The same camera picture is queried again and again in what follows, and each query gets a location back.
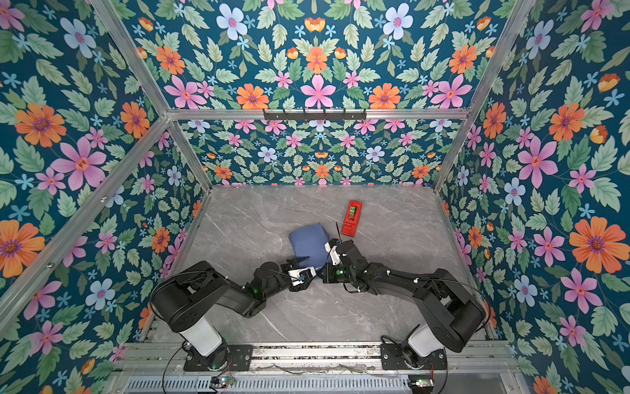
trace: floral wallpaper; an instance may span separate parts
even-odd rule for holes
[[[0,393],[99,394],[202,199],[165,132],[5,334]]]
[[[629,11],[535,9],[441,190],[537,394],[630,391]]]
[[[76,4],[0,1],[0,294],[155,118],[90,6]]]
[[[458,108],[513,5],[137,1],[125,24],[173,108]]]
[[[182,123],[212,183],[431,185],[459,123],[449,119]]]

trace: blue cloth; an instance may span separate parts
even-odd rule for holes
[[[307,257],[299,263],[300,268],[315,267],[320,270],[326,264],[328,252],[324,244],[328,242],[328,233],[321,223],[302,227],[289,234],[295,257]]]

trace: red tape dispenser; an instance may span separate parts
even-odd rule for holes
[[[363,204],[361,202],[350,201],[346,218],[343,220],[343,228],[341,229],[343,235],[355,236],[357,234],[358,220],[361,218],[362,208]]]

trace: orange flower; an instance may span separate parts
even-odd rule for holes
[[[232,178],[232,170],[226,168],[225,166],[216,166],[214,168],[214,172],[221,179],[230,179]]]
[[[490,18],[489,16],[484,16],[483,18],[481,18],[478,22],[477,22],[477,29],[478,30],[483,30],[486,27],[488,27],[488,25],[490,24],[490,21],[492,20],[492,18]]]
[[[553,126],[549,128],[549,133],[556,141],[562,140],[569,141],[573,138],[573,133],[580,131],[584,124],[581,120],[584,119],[584,110],[578,109],[580,104],[571,103],[570,106],[564,104],[558,110],[558,113],[554,113],[551,117],[551,123]]]
[[[306,55],[307,66],[315,74],[321,74],[322,71],[328,68],[327,60],[328,55],[324,53],[321,47],[311,48],[311,53]]]
[[[29,104],[28,111],[19,110],[15,118],[19,120],[15,123],[18,133],[26,134],[24,139],[33,145],[39,143],[49,148],[53,142],[61,141],[60,136],[66,134],[66,128],[61,126],[66,121],[48,105],[40,107],[34,103]]]
[[[486,137],[491,139],[496,138],[497,134],[501,134],[503,130],[503,122],[507,119],[507,115],[504,112],[505,106],[501,103],[495,103],[492,108],[489,108],[486,112],[486,120],[483,121],[483,127]]]
[[[326,166],[319,166],[317,167],[317,169],[315,170],[315,175],[317,175],[319,178],[326,178],[329,175],[330,170],[328,169],[328,167]]]
[[[599,80],[597,88],[599,91],[607,91],[617,86],[619,81],[621,81],[621,78],[617,74],[606,74]]]
[[[289,59],[297,59],[297,48],[289,48],[289,50],[287,51],[287,57]]]
[[[193,217],[197,216],[197,213],[199,212],[199,208],[201,208],[201,200],[197,200],[193,204]]]
[[[87,360],[85,364],[83,364],[83,367],[81,367],[81,373],[85,375],[92,372],[95,362],[96,362],[96,359]]]
[[[608,139],[608,132],[606,131],[606,126],[599,125],[591,131],[590,135],[591,141],[595,144],[603,144]]]
[[[168,246],[168,241],[171,240],[171,236],[169,235],[170,231],[166,229],[166,227],[162,227],[157,229],[156,234],[153,236],[153,245],[151,248],[156,251],[156,253],[162,253],[166,250]]]
[[[140,23],[140,26],[144,27],[144,29],[147,32],[152,32],[153,31],[153,22],[151,22],[147,18],[141,17],[140,19],[138,19],[138,22]]]
[[[475,46],[464,45],[462,49],[456,50],[453,59],[450,60],[449,66],[452,73],[464,74],[466,70],[473,66],[473,62],[477,59],[477,48]]]
[[[266,110],[269,108],[269,97],[264,95],[263,89],[259,86],[254,87],[251,83],[246,83],[244,88],[238,88],[236,93],[239,96],[236,101],[243,106],[244,110]]]
[[[377,86],[374,88],[374,94],[370,95],[368,99],[372,104],[370,108],[373,110],[393,110],[396,108],[396,104],[400,102],[400,96],[398,95],[400,90],[397,87],[392,87],[391,83],[383,84],[383,87]]]
[[[144,326],[147,324],[147,321],[149,320],[149,316],[151,316],[151,312],[153,312],[153,310],[151,309],[151,304],[148,304],[146,308],[142,309],[142,312],[140,312],[140,321],[138,321],[139,329],[142,330]]]
[[[140,108],[138,103],[133,101],[122,105],[124,112],[120,113],[120,120],[125,122],[125,130],[133,134],[134,138],[140,139],[149,128],[149,119],[144,108]]]
[[[429,168],[429,166],[417,166],[413,169],[412,174],[414,178],[424,178],[425,176],[429,175],[430,171],[431,169]]]
[[[0,221],[0,269],[3,276],[20,275],[22,265],[29,266],[44,247],[43,236],[35,236],[39,229],[30,223],[20,228],[17,220]]]
[[[337,47],[337,49],[335,49],[335,57],[339,60],[345,58],[348,54],[346,53],[346,50],[344,48],[341,47]]]
[[[571,233],[569,243],[576,246],[573,256],[578,262],[587,262],[587,269],[596,274],[604,269],[612,274],[621,270],[621,260],[630,258],[630,246],[619,243],[626,239],[626,233],[618,224],[608,227],[608,220],[603,217],[593,216],[590,224],[582,219],[575,225],[577,233]]]
[[[536,376],[534,378],[534,391],[536,394],[558,394],[556,388],[549,384],[547,378],[543,376]]]
[[[471,246],[477,249],[481,246],[483,235],[477,227],[473,226],[470,231],[468,231],[468,240],[471,242]]]
[[[160,62],[160,66],[171,74],[177,75],[184,73],[184,67],[186,67],[186,65],[181,59],[181,55],[171,50],[170,47],[157,47],[156,59]]]
[[[496,312],[495,309],[493,307],[491,307],[490,305],[488,305],[488,302],[484,299],[483,300],[483,306],[486,307],[486,311],[490,311],[490,324],[492,324],[492,327],[496,328]]]

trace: marble surface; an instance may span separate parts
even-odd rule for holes
[[[335,222],[343,224],[349,200],[364,205],[353,240],[368,261],[417,273],[445,268],[465,280],[467,268],[459,262],[428,187],[215,188],[185,267],[208,260],[245,284],[263,262],[282,264],[293,257],[291,231],[319,222],[335,235]],[[378,340],[381,335],[401,339],[424,322],[411,303],[350,294],[341,284],[321,279],[306,291],[273,296],[253,318],[221,306],[214,306],[209,317],[228,342]],[[178,342],[181,337],[155,322],[148,339]]]

